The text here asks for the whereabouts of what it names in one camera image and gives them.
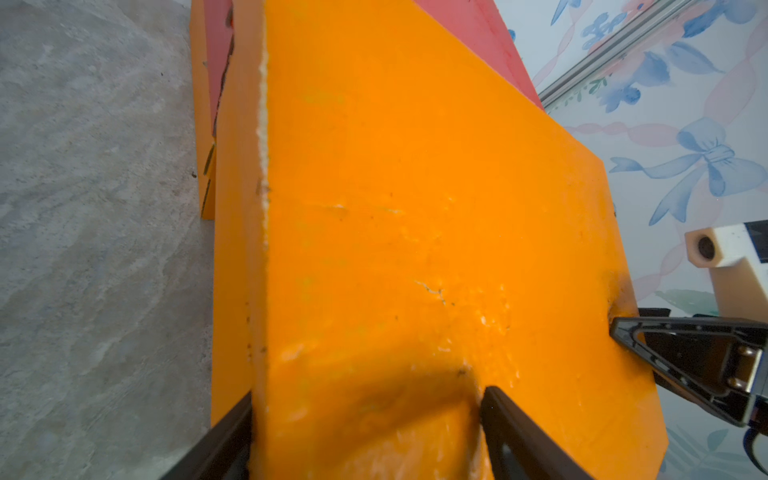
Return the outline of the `red shoebox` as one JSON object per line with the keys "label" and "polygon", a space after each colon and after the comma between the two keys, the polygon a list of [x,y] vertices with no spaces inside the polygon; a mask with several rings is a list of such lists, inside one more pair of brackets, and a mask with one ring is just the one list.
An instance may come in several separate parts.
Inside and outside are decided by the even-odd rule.
{"label": "red shoebox", "polygon": [[[233,47],[231,1],[203,1],[206,25],[212,136]],[[513,87],[540,106],[533,82],[492,1],[419,1],[417,5],[461,41]]]}

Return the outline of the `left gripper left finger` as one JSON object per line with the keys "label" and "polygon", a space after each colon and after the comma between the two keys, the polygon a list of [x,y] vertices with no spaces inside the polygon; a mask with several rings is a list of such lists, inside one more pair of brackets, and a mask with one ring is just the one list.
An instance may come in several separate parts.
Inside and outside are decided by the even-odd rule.
{"label": "left gripper left finger", "polygon": [[161,480],[248,479],[252,415],[251,393],[247,393]]}

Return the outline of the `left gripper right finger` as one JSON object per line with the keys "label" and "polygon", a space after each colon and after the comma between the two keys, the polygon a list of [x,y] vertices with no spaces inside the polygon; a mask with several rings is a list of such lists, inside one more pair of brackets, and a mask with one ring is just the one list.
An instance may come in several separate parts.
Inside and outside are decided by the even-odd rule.
{"label": "left gripper right finger", "polygon": [[480,420],[496,480],[592,479],[499,387],[485,388]]}

